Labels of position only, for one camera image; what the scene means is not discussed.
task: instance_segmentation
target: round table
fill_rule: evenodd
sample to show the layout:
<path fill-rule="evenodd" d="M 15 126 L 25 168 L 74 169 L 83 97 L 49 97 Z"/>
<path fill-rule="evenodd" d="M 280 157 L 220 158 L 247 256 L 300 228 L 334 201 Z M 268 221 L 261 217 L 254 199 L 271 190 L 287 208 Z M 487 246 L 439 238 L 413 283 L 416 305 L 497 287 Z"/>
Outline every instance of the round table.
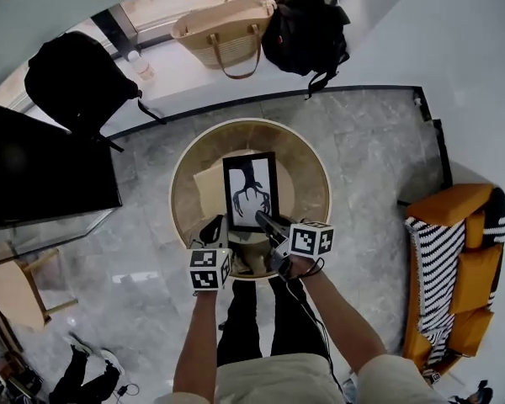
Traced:
<path fill-rule="evenodd" d="M 238 119 L 216 125 L 197 136 L 185 149 L 174 169 L 169 193 L 172 221 L 179 240 L 187 247 L 192 231 L 211 218 L 204 217 L 194 176 L 221 163 L 223 157 L 247 152 L 274 152 L 279 181 L 280 214 L 295 221 L 329 220 L 331 188 L 320 157 L 312 146 L 292 129 L 263 119 Z M 235 235 L 230 239 L 236 241 Z M 255 234 L 240 248 L 247 262 L 267 256 L 264 234 Z M 236 279 L 265 279 L 274 271 L 239 274 Z"/>

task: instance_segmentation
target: sofa cushion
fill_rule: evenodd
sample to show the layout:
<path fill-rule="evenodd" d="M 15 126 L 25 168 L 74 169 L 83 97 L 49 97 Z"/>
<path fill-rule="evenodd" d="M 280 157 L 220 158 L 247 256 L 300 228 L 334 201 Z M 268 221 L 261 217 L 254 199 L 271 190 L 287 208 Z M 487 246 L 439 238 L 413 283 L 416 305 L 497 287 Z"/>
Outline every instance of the sofa cushion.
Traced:
<path fill-rule="evenodd" d="M 502 245 L 497 244 L 486 250 L 463 252 L 459 255 L 450 314 L 486 306 L 501 253 Z"/>
<path fill-rule="evenodd" d="M 465 247 L 470 250 L 481 248 L 485 230 L 485 212 L 479 211 L 465 218 Z"/>
<path fill-rule="evenodd" d="M 475 356 L 493 316 L 487 308 L 457 314 L 448 347 L 464 356 Z"/>
<path fill-rule="evenodd" d="M 492 184 L 456 184 L 407 207 L 407 215 L 431 225 L 454 226 L 490 198 Z"/>
<path fill-rule="evenodd" d="M 417 366 L 417 369 L 420 370 L 428 362 L 432 344 L 426 337 L 417 331 L 415 331 L 415 336 L 413 338 L 413 345 L 405 355 L 405 358 L 411 359 Z"/>

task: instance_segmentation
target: window sill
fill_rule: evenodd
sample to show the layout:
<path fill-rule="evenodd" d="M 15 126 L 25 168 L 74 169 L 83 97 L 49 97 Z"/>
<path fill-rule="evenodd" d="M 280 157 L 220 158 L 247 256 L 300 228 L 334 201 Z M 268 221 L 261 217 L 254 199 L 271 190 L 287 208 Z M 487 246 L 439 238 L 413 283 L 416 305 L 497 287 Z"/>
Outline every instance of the window sill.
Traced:
<path fill-rule="evenodd" d="M 150 82 L 141 81 L 124 59 L 119 59 L 116 63 L 129 79 L 137 82 L 143 92 L 143 102 L 158 109 L 165 117 L 240 98 L 302 90 L 307 87 L 311 77 L 282 72 L 262 55 L 256 72 L 250 78 L 232 80 L 220 70 L 204 67 L 175 40 L 145 49 L 142 56 L 156 72 L 156 77 Z M 228 72 L 249 72 L 254 68 L 254 62 L 255 59 L 252 58 L 230 67 Z M 59 126 L 37 106 L 29 109 L 26 114 Z M 137 108 L 135 101 L 130 100 L 103 126 L 101 133 L 105 136 L 116 135 L 151 121 L 149 116 Z"/>

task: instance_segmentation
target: beige shirt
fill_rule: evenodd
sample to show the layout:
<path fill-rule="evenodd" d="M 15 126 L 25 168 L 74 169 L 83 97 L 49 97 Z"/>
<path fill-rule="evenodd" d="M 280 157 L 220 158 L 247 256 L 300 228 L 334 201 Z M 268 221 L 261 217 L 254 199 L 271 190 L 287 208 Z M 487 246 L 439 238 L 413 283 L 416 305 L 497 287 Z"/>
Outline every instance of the beige shirt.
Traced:
<path fill-rule="evenodd" d="M 344 403 L 318 355 L 286 354 L 252 359 L 217 370 L 215 402 L 221 404 Z M 206 404 L 192 394 L 170 394 L 155 404 Z M 358 404 L 446 404 L 423 380 L 415 364 L 399 356 L 383 355 L 369 361 L 359 372 Z"/>

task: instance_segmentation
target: hand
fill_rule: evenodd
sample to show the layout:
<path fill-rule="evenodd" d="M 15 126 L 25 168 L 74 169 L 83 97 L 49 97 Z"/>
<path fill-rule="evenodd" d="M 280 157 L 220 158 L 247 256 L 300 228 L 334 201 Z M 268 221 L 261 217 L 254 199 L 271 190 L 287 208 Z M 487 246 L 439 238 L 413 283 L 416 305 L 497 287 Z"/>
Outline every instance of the hand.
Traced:
<path fill-rule="evenodd" d="M 292 266 L 290 267 L 292 277 L 298 277 L 299 275 L 305 274 L 307 272 L 309 274 L 312 274 L 319 270 L 318 265 L 314 269 L 311 269 L 316 262 L 315 259 L 303 258 L 302 256 L 295 256 L 294 254 L 290 254 L 290 261 L 292 262 Z"/>

